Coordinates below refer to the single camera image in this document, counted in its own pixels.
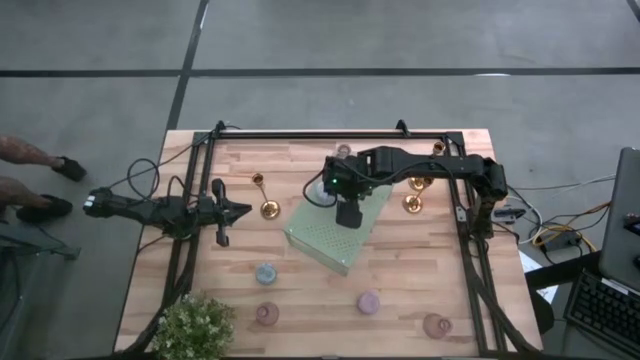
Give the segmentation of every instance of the light green box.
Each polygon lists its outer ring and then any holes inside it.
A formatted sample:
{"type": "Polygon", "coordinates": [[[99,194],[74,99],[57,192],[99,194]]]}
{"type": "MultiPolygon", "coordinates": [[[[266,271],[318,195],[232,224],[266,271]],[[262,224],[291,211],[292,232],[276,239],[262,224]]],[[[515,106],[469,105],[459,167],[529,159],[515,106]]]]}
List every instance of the light green box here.
{"type": "Polygon", "coordinates": [[[347,276],[389,199],[391,189],[391,186],[380,186],[360,201],[362,225],[358,229],[336,224],[336,206],[321,208],[303,200],[289,219],[284,233],[291,246],[340,275],[347,276]]]}

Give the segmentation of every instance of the concrete floor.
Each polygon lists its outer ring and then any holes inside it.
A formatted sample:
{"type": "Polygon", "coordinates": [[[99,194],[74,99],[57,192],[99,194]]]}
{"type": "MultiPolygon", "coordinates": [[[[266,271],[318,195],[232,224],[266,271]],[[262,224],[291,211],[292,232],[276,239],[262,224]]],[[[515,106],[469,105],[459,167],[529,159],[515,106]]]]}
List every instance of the concrete floor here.
{"type": "MultiPolygon", "coordinates": [[[[179,69],[198,3],[0,1],[0,70],[179,69]]],[[[623,0],[212,0],[194,68],[639,66],[639,36],[623,0]]],[[[1,131],[77,158],[90,174],[75,184],[0,164],[3,175],[76,205],[47,229],[83,248],[75,262],[41,260],[16,359],[111,351],[140,226],[88,218],[79,207],[134,159],[157,158],[176,84],[0,78],[1,131]]],[[[513,186],[546,186],[615,172],[620,148],[639,145],[639,93],[638,76],[191,79],[178,128],[220,119],[261,129],[390,128],[397,119],[413,128],[486,127],[513,186]]],[[[523,195],[548,218],[608,200],[611,185],[557,199],[523,195]]],[[[600,245],[603,230],[586,235],[600,245]]],[[[554,302],[558,318],[567,295],[561,288],[554,302]]],[[[558,323],[545,336],[548,352],[616,358],[572,331],[563,345],[563,332],[558,323]]]]}

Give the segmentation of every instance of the computer monitor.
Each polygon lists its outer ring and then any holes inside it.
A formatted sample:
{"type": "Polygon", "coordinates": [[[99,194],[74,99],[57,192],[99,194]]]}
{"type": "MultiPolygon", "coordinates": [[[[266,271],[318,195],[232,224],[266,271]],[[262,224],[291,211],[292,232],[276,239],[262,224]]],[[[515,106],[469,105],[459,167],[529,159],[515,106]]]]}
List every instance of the computer monitor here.
{"type": "Polygon", "coordinates": [[[640,216],[640,149],[627,147],[620,152],[599,267],[607,278],[640,292],[640,235],[625,227],[634,215],[640,216]]]}

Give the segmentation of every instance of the wooden table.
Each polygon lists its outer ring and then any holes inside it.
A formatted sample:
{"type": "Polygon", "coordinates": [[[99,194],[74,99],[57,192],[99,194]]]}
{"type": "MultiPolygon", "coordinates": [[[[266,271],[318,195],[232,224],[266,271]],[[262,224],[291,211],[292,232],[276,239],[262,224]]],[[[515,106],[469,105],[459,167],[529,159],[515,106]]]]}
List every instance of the wooden table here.
{"type": "MultiPolygon", "coordinates": [[[[461,131],[467,153],[494,157],[488,130],[461,131]]],[[[188,146],[193,133],[169,131],[162,160],[188,146]]],[[[433,148],[429,140],[216,141],[211,179],[219,177],[226,183],[231,201],[252,204],[254,209],[229,228],[230,247],[216,245],[216,226],[211,226],[202,231],[198,250],[193,291],[204,291],[236,309],[235,342],[229,356],[477,355],[447,180],[436,180],[423,193],[425,208],[414,215],[401,205],[402,198],[414,192],[407,182],[395,185],[347,277],[289,246],[282,228],[303,201],[302,185],[342,143],[353,151],[388,145],[426,154],[433,148]],[[263,198],[251,183],[256,172],[264,174],[267,196],[282,206],[275,220],[260,216],[263,198]],[[255,268],[264,262],[278,270],[271,286],[255,280],[255,268]],[[358,295],[367,289],[380,294],[381,307],[373,316],[361,314],[355,306],[358,295]],[[255,321],[256,306],[264,301],[280,308],[280,320],[273,327],[255,321]],[[449,336],[432,340],[424,334],[422,320],[428,313],[451,319],[449,336]]],[[[172,175],[184,178],[188,157],[186,152],[160,168],[159,196],[166,194],[172,175]]],[[[194,189],[199,179],[197,172],[194,189]]],[[[172,191],[181,195],[182,189],[174,186],[172,191]]],[[[140,246],[159,235],[158,229],[145,229],[140,246]]],[[[489,241],[498,301],[527,340],[542,348],[513,237],[498,232],[489,241]]],[[[129,345],[158,309],[170,243],[163,240],[138,256],[116,349],[129,345]]],[[[493,348],[486,309],[483,318],[493,348]]]]}

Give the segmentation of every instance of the green plant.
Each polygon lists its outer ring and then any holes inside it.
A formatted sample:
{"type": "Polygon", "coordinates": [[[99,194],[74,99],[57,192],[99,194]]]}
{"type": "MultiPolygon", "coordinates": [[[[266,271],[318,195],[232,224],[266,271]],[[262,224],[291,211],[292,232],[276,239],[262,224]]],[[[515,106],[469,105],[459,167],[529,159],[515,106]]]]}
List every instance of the green plant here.
{"type": "Polygon", "coordinates": [[[202,295],[185,295],[158,322],[153,349],[164,360],[217,360],[233,341],[233,308],[202,295]]]}

